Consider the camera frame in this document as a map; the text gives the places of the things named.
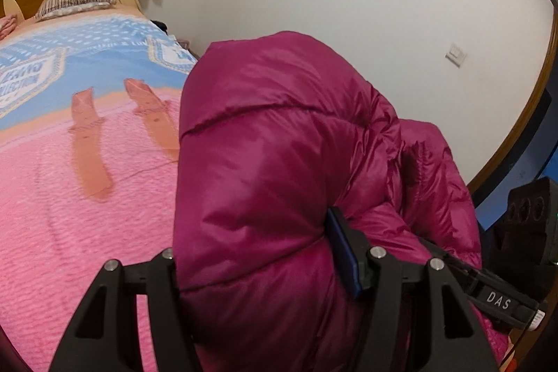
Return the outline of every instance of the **metal screw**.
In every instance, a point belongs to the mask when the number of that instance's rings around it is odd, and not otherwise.
[[[375,259],[383,259],[387,255],[387,251],[381,246],[374,246],[370,249],[370,255]]]
[[[105,270],[108,272],[113,272],[116,268],[118,268],[118,260],[115,259],[111,259],[111,260],[107,260],[107,262],[105,262]]]
[[[172,248],[167,248],[163,251],[163,257],[166,259],[172,259]]]
[[[442,259],[434,257],[433,259],[430,259],[430,266],[439,272],[440,270],[443,270],[446,265]]]

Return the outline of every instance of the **pink cloth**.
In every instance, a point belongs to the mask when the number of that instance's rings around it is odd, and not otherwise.
[[[177,125],[178,98],[161,99]],[[103,200],[86,197],[76,177],[71,121],[0,146],[0,325],[33,372],[48,369],[106,260],[150,260],[172,242],[176,161],[151,139],[133,101],[99,115],[101,158],[113,180]],[[154,372],[144,306],[144,369]]]
[[[4,40],[17,27],[17,15],[0,18],[0,40]]]
[[[423,235],[481,265],[473,204],[440,131],[398,119],[311,37],[213,44],[180,116],[174,252],[207,372],[345,367],[362,306],[335,273],[329,206],[401,260],[428,260]],[[506,336],[483,324],[501,359]]]

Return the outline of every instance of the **white wall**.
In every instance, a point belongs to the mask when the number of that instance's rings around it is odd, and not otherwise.
[[[345,56],[401,117],[445,134],[465,181],[494,154],[542,67],[549,0],[141,0],[144,12],[189,38],[212,41],[297,30]],[[445,53],[468,52],[458,69]]]

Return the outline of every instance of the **magenta puffer jacket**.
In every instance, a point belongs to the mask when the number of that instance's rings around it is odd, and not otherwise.
[[[335,273],[330,206],[398,259],[425,263],[424,236],[481,266],[473,205],[438,128],[398,119],[312,37],[211,45],[182,93],[174,234],[206,372],[347,364],[363,308]],[[482,321],[501,359],[507,337]]]

